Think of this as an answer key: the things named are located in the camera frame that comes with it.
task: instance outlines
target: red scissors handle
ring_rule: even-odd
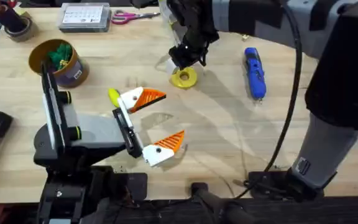
[[[122,10],[116,10],[114,11],[114,14],[112,15],[111,18],[111,22],[113,24],[117,24],[117,25],[122,25],[122,24],[126,24],[131,20],[136,19],[137,14],[135,13],[129,13],[129,12],[124,12]]]

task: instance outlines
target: green object in tin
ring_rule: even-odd
[[[48,56],[53,67],[55,67],[56,71],[59,71],[70,61],[72,54],[73,50],[70,44],[60,44],[56,51],[49,52]]]

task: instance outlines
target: white label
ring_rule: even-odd
[[[99,23],[102,12],[103,6],[68,6],[63,17],[63,23]]]
[[[75,79],[78,79],[82,75],[81,70],[79,70],[75,75],[73,76]]]

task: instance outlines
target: clear plastic container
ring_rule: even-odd
[[[109,3],[63,3],[58,28],[62,32],[107,32],[110,17]]]
[[[183,36],[186,34],[187,27],[181,26],[179,24],[179,22],[167,6],[167,0],[159,0],[158,6],[160,7],[164,26],[172,33],[174,44],[180,44],[181,40],[183,40]]]

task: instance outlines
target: yellow ring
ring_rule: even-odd
[[[188,74],[187,80],[183,80],[180,78],[180,76],[183,75],[184,73]],[[175,74],[173,74],[171,76],[171,83],[172,83],[172,85],[174,85],[178,88],[183,88],[183,89],[190,88],[197,83],[197,73],[191,67],[177,71]]]

